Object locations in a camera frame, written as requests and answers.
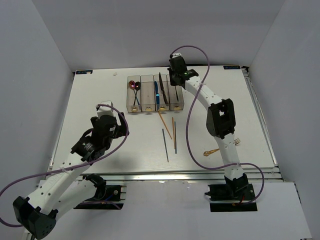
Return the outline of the black spoon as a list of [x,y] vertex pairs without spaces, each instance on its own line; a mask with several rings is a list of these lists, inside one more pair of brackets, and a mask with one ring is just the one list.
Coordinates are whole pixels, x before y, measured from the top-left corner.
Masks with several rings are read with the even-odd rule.
[[138,105],[140,104],[139,98],[138,98],[138,92],[141,89],[141,83],[139,81],[135,82],[134,84],[134,89],[135,89],[135,100],[134,100],[134,105],[137,103]]

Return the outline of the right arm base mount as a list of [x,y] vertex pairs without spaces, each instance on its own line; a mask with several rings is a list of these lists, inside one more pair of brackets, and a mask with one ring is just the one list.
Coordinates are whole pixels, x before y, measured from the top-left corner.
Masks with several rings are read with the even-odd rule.
[[212,213],[256,212],[256,195],[246,177],[234,181],[225,178],[224,184],[210,184],[204,196]]

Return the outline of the gold fork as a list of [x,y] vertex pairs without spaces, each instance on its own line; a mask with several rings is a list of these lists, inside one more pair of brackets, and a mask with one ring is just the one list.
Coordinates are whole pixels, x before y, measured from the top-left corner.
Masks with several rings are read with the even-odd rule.
[[[241,143],[241,140],[240,140],[239,138],[236,138],[236,139],[234,140],[234,145],[235,145],[235,146],[239,146],[240,143]],[[219,150],[220,150],[219,148],[216,148],[216,149],[212,149],[212,150],[209,150],[209,151],[205,151],[205,152],[203,153],[203,156],[208,157],[209,155],[211,155],[211,154],[213,154],[213,153],[216,153],[216,152],[218,152]]]

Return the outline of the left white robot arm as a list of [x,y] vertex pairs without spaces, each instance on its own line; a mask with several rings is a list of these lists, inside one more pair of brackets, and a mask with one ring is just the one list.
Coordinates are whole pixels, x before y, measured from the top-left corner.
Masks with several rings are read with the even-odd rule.
[[37,240],[45,238],[58,219],[78,204],[105,196],[106,182],[95,173],[86,176],[73,190],[67,189],[105,155],[114,139],[128,136],[128,123],[122,112],[117,117],[102,114],[90,121],[92,128],[71,148],[60,169],[28,196],[19,196],[13,201],[17,221]]

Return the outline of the rainbow fork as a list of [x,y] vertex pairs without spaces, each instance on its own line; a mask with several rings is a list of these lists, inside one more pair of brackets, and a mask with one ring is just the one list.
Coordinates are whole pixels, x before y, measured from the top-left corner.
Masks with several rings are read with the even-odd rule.
[[174,89],[175,89],[176,101],[179,102],[179,96],[178,96],[178,92],[177,92],[177,86],[174,86]]

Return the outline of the blue knife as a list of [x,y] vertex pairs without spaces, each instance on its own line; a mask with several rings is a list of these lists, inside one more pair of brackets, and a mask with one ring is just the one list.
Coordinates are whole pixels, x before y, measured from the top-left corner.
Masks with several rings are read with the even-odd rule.
[[160,94],[159,94],[158,83],[156,81],[154,81],[154,90],[155,90],[155,104],[156,104],[157,107],[159,107]]

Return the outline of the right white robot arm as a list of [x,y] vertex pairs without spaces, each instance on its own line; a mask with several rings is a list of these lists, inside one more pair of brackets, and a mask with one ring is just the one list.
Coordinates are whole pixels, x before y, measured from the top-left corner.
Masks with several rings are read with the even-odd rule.
[[231,99],[223,99],[201,82],[194,69],[187,69],[180,53],[173,53],[169,59],[169,79],[172,86],[181,86],[194,95],[207,110],[206,129],[214,137],[224,165],[226,195],[236,200],[248,186],[248,178],[240,166],[235,144],[236,118]]

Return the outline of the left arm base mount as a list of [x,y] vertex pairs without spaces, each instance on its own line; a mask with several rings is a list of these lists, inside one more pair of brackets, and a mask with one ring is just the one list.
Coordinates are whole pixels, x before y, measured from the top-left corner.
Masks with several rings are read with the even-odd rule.
[[108,184],[97,174],[84,175],[81,180],[95,184],[96,192],[93,197],[79,203],[75,210],[121,210],[126,199],[127,187],[119,184]]

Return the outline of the black knife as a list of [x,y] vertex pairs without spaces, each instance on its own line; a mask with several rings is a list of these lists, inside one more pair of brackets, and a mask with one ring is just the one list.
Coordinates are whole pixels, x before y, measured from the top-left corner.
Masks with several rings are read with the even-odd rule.
[[158,78],[159,78],[160,89],[162,91],[164,103],[168,106],[169,102],[168,102],[168,99],[167,99],[167,95],[166,95],[166,91],[165,91],[165,87],[164,87],[164,83],[163,83],[163,80],[162,80],[161,73],[158,74]]

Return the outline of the rainbow spoon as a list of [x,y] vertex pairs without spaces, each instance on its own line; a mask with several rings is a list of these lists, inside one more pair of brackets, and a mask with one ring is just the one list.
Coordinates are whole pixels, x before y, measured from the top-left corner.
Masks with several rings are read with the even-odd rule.
[[134,102],[133,102],[133,104],[135,105],[136,104],[136,83],[133,80],[131,80],[128,84],[129,84],[129,88],[131,90],[133,90],[133,93],[134,93]]

